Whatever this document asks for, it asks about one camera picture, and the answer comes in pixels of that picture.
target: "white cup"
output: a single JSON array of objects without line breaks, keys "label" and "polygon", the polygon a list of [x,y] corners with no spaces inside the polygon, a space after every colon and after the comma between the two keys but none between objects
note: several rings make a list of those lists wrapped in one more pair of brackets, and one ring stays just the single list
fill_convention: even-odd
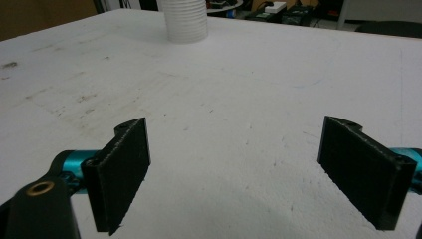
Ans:
[{"label": "white cup", "polygon": [[194,43],[207,37],[205,0],[161,0],[160,3],[170,42]]}]

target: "black cable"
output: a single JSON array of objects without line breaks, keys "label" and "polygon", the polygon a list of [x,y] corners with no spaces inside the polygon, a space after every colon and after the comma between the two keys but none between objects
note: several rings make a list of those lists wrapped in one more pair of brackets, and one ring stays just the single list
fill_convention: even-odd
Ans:
[{"label": "black cable", "polygon": [[243,6],[242,6],[243,10],[251,11],[252,3],[253,3],[253,0],[246,0],[246,2],[244,2]]},{"label": "black cable", "polygon": [[314,23],[314,25],[313,25],[313,28],[317,25],[318,27],[319,27],[319,21],[321,20],[322,18],[319,18],[318,20],[316,20],[316,22]]}]

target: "white plastic cup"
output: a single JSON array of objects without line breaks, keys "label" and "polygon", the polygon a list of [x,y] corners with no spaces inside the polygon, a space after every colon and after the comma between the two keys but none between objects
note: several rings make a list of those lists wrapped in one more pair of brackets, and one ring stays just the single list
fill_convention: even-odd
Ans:
[{"label": "white plastic cup", "polygon": [[208,36],[205,0],[161,0],[167,37],[173,43],[194,43]]}]

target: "black rubber pad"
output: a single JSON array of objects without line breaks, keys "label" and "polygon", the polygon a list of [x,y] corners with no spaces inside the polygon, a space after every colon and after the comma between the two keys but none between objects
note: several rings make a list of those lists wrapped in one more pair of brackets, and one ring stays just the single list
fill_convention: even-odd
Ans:
[{"label": "black rubber pad", "polygon": [[352,121],[325,117],[318,162],[378,230],[394,230],[416,168],[361,132]]},{"label": "black rubber pad", "polygon": [[120,226],[150,165],[145,119],[125,130],[82,164],[97,231],[113,234]]}]

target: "white table surface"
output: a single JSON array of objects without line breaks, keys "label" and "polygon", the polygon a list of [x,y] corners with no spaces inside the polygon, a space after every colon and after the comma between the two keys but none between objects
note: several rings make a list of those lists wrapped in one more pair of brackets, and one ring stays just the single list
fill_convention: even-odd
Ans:
[{"label": "white table surface", "polygon": [[[60,151],[102,148],[146,117],[152,165],[112,238],[414,238],[422,197],[408,194],[395,231],[376,231],[317,154],[326,115],[422,146],[422,41],[208,26],[175,45],[162,13],[117,10],[0,42],[0,203]],[[107,238],[88,198],[72,201],[83,238]]]}]

